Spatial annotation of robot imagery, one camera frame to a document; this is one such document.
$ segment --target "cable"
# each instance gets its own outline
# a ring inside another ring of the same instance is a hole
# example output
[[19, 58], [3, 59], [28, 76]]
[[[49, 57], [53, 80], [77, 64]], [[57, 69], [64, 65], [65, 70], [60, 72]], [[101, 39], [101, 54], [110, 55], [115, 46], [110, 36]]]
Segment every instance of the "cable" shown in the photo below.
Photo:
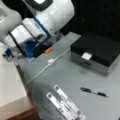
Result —
[[59, 55], [56, 59], [50, 59], [48, 60], [48, 65], [44, 67], [42, 71], [40, 71], [35, 77], [33, 77], [31, 80], [27, 82], [27, 84], [31, 83], [33, 80], [35, 80], [40, 74], [42, 74], [47, 68], [49, 68], [52, 64], [54, 64], [58, 59], [60, 59], [62, 56], [64, 56], [66, 53], [68, 53], [70, 49], [68, 49], [66, 52], [63, 54]]

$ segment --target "gray surface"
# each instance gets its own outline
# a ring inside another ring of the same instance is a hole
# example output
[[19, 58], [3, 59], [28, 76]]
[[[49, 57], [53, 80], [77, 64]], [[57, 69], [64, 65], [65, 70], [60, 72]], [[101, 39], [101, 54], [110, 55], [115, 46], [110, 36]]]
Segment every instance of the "gray surface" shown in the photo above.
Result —
[[[43, 54], [32, 63], [25, 65], [23, 72], [26, 81], [38, 74], [47, 65], [48, 59], [56, 58], [66, 51], [78, 37], [79, 35], [70, 33], [54, 46], [51, 54]], [[44, 120], [57, 120], [42, 109], [42, 105], [45, 105], [59, 114], [54, 105], [46, 98], [48, 92], [52, 92], [58, 98], [58, 95], [53, 90], [56, 84], [73, 100], [88, 120], [118, 120], [120, 116], [119, 77], [120, 64], [109, 76], [104, 76], [73, 62], [69, 52], [29, 84], [29, 87], [39, 107], [40, 115]], [[104, 98], [85, 93], [80, 91], [80, 87], [88, 87], [96, 91], [105, 92], [110, 97]]]

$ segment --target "white label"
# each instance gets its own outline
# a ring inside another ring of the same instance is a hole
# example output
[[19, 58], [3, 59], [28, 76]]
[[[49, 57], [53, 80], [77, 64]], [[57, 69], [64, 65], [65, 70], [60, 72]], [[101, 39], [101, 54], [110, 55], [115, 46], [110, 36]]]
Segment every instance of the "white label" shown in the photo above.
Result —
[[90, 60], [92, 58], [92, 54], [85, 52], [82, 55], [82, 58], [84, 58], [85, 60]]

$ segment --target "black cable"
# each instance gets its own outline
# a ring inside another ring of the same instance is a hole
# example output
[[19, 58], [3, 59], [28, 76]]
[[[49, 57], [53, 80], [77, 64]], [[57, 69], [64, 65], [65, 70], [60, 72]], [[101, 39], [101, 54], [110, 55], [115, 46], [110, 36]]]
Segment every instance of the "black cable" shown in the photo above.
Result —
[[20, 45], [17, 43], [15, 37], [12, 35], [12, 33], [9, 31], [8, 34], [12, 37], [14, 43], [16, 44], [19, 51], [22, 53], [23, 56], [26, 56], [26, 53], [21, 49]]

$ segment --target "table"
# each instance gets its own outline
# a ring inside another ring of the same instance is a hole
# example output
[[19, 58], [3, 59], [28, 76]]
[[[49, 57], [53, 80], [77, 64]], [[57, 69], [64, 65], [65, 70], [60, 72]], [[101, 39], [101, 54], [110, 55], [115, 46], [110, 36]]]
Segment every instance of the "table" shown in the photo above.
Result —
[[[50, 54], [42, 54], [28, 64], [20, 62], [26, 82], [36, 76], [47, 65], [50, 58], [56, 58], [68, 50], [79, 37], [80, 35], [69, 33], [53, 46], [53, 51]], [[44, 110], [43, 106], [60, 115], [46, 98], [46, 94], [51, 92], [59, 99], [53, 89], [55, 85], [59, 85], [88, 120], [118, 120], [120, 117], [120, 64], [109, 76], [104, 76], [73, 62], [70, 52], [61, 57], [28, 85], [38, 108], [41, 110], [41, 116], [46, 120], [56, 120], [56, 117]], [[80, 87], [104, 92], [109, 95], [109, 98], [82, 92]]]
[[39, 120], [20, 66], [2, 57], [5, 49], [0, 46], [0, 120]]

